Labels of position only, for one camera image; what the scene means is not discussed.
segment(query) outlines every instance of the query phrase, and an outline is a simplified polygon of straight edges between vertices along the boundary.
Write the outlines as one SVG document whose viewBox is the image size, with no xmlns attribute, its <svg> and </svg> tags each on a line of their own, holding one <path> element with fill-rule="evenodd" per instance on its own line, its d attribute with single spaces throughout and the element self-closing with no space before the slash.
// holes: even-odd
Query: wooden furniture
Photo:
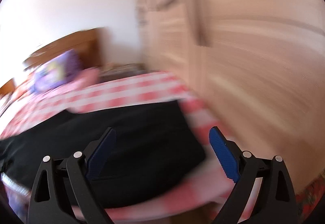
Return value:
<svg viewBox="0 0 325 224">
<path fill-rule="evenodd" d="M 169 70 L 241 149 L 281 155 L 296 192 L 325 167 L 325 2 L 137 0 L 144 60 Z"/>
<path fill-rule="evenodd" d="M 25 69 L 32 69 L 58 55 L 74 49 L 82 62 L 83 68 L 103 65 L 98 42 L 100 28 L 78 31 L 64 36 L 32 53 L 23 63 Z"/>
<path fill-rule="evenodd" d="M 0 97 L 14 92 L 16 89 L 14 79 L 9 80 L 6 84 L 0 87 Z"/>
</svg>

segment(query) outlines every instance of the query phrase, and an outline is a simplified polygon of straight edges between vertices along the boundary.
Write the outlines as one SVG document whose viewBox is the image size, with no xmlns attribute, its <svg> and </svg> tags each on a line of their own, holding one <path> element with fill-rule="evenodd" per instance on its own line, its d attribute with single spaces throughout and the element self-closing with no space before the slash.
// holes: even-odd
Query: blue gripper pad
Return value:
<svg viewBox="0 0 325 224">
<path fill-rule="evenodd" d="M 115 143 L 116 132 L 110 129 L 87 161 L 86 178 L 88 180 L 92 180 L 99 176 Z"/>
<path fill-rule="evenodd" d="M 228 178 L 232 179 L 234 183 L 237 183 L 240 174 L 238 170 L 238 162 L 228 149 L 226 143 L 223 140 L 219 132 L 215 128 L 211 128 L 209 132 L 210 144 L 218 157 L 218 160 L 225 171 Z"/>
</svg>

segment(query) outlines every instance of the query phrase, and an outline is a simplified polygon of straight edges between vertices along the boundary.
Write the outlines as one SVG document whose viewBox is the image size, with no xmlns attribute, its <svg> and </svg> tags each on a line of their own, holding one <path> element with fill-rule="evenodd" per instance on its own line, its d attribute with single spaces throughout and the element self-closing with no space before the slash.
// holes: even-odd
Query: wall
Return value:
<svg viewBox="0 0 325 224">
<path fill-rule="evenodd" d="M 0 83 L 10 79 L 34 50 L 94 27 L 105 27 L 102 43 L 106 62 L 141 61 L 135 0 L 3 0 Z"/>
</svg>

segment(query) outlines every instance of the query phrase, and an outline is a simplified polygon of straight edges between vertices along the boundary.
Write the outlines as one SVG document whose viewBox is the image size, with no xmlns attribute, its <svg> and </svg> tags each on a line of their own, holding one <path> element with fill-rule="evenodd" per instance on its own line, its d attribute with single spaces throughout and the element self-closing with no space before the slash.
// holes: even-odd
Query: black cloth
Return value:
<svg viewBox="0 0 325 224">
<path fill-rule="evenodd" d="M 100 176 L 91 181 L 105 208 L 151 199 L 177 185 L 205 159 L 177 101 L 126 106 L 84 114 L 64 110 L 35 127 L 0 141 L 5 173 L 32 188 L 45 155 L 67 158 L 97 140 L 107 127 L 117 142 Z M 71 188 L 70 201 L 75 204 Z"/>
</svg>

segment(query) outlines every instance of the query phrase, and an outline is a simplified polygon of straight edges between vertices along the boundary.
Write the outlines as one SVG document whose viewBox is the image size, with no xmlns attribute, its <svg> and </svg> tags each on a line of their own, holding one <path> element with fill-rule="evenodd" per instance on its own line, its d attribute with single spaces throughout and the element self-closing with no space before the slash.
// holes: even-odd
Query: purple fabric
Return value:
<svg viewBox="0 0 325 224">
<path fill-rule="evenodd" d="M 81 71 L 77 53 L 71 49 L 53 58 L 35 71 L 31 92 L 44 93 L 72 81 Z"/>
</svg>

